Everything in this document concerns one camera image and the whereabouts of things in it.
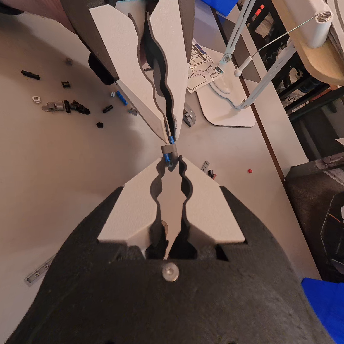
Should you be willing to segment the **white book stand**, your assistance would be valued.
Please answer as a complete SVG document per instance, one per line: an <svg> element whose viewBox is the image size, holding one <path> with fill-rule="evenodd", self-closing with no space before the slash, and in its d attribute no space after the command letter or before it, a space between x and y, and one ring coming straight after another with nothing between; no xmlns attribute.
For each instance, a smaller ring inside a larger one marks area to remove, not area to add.
<svg viewBox="0 0 344 344"><path fill-rule="evenodd" d="M287 46L278 55L254 91L240 104L239 100L245 92L239 77L260 49L250 55L238 68L235 68L232 57L255 1L245 1L223 56L217 51L210 51L213 61L217 63L216 66L223 74L196 92L203 114L211 124L224 127L253 127L256 119L250 106L292 55L301 50L302 45L311 52L319 52L325 47L330 27L333 27L334 36L339 39L339 45L342 46L343 1L282 1L282 3L286 5L286 9L282 9L282 14L289 15L292 19L292 29L280 36L280 38L290 36ZM301 37L293 38L290 33L294 31L300 33Z"/></svg>

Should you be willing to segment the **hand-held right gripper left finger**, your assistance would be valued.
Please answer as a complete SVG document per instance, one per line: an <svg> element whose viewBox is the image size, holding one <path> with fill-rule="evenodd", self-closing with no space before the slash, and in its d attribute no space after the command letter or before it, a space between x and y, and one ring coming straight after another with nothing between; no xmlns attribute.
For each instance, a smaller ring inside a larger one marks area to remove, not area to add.
<svg viewBox="0 0 344 344"><path fill-rule="evenodd" d="M165 160L159 158L123 186L99 242L136 246L148 259L165 257L165 228L157 199L164 174Z"/></svg>

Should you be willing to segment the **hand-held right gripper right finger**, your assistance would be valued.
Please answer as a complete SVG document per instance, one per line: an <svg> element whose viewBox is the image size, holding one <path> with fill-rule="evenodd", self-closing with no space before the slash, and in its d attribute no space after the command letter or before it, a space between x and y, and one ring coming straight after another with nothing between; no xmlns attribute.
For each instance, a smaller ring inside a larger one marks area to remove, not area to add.
<svg viewBox="0 0 344 344"><path fill-rule="evenodd" d="M227 258L222 248L245 237L219 184L186 158L178 158L182 206L178 258Z"/></svg>

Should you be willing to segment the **white sticker sheet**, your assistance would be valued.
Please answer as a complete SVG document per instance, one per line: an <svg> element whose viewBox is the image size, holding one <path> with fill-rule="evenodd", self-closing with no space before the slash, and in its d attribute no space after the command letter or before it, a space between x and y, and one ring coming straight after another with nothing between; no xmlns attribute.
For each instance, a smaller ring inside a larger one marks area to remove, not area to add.
<svg viewBox="0 0 344 344"><path fill-rule="evenodd" d="M194 93L201 87L221 78L225 73L219 66L221 53L205 48L192 40L191 58L189 62L187 90Z"/></svg>

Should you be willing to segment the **grey bent lego beam assembly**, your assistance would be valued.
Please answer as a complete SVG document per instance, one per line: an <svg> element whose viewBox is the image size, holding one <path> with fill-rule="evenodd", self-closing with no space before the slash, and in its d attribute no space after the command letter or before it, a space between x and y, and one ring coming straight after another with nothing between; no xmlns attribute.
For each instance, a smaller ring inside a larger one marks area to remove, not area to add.
<svg viewBox="0 0 344 344"><path fill-rule="evenodd" d="M166 168L172 172L178 163L178 151L176 144L161 146Z"/></svg>

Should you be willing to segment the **person's left hand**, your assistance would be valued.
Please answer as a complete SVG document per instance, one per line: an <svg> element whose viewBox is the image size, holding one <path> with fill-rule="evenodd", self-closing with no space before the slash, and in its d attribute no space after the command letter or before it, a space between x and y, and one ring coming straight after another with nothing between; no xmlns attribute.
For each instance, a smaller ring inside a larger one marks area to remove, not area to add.
<svg viewBox="0 0 344 344"><path fill-rule="evenodd" d="M72 33L76 33L59 0L26 0L22 7L22 11L53 19Z"/></svg>

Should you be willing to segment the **dark plastic crate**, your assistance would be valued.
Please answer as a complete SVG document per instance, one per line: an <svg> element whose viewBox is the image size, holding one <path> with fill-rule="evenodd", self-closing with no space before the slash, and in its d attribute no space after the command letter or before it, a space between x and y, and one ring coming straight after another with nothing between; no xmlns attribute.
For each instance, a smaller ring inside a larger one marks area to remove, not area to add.
<svg viewBox="0 0 344 344"><path fill-rule="evenodd" d="M343 153L343 86L321 83L285 107L291 125L309 161Z"/></svg>

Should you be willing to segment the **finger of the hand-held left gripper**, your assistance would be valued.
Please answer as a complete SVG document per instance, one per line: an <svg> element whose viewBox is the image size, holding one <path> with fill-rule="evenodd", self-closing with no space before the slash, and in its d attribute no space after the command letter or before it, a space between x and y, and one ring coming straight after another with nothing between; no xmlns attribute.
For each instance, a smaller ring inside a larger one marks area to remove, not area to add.
<svg viewBox="0 0 344 344"><path fill-rule="evenodd" d="M168 144L164 114L157 105L153 83L139 59L142 35L134 17L109 4L89 11L118 74L116 84L150 129Z"/></svg>
<svg viewBox="0 0 344 344"><path fill-rule="evenodd" d="M173 135L177 141L183 121L189 69L178 1L159 1L149 17L149 25L153 41L162 53L163 66L166 68L163 80L171 97Z"/></svg>

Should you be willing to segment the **dark grey curved lego panel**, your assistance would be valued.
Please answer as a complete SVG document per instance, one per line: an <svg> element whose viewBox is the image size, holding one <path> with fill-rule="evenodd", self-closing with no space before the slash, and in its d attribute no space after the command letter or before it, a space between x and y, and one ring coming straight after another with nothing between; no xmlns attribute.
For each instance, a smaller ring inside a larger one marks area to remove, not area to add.
<svg viewBox="0 0 344 344"><path fill-rule="evenodd" d="M193 127L196 123L196 115L187 103L184 104L183 122L189 127Z"/></svg>

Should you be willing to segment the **lego set box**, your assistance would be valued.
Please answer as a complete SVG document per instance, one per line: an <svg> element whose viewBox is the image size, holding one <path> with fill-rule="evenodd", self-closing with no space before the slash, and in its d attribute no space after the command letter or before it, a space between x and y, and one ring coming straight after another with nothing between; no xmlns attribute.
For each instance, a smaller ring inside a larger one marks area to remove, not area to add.
<svg viewBox="0 0 344 344"><path fill-rule="evenodd" d="M325 256L340 274L344 274L344 192L336 193L320 232Z"/></svg>

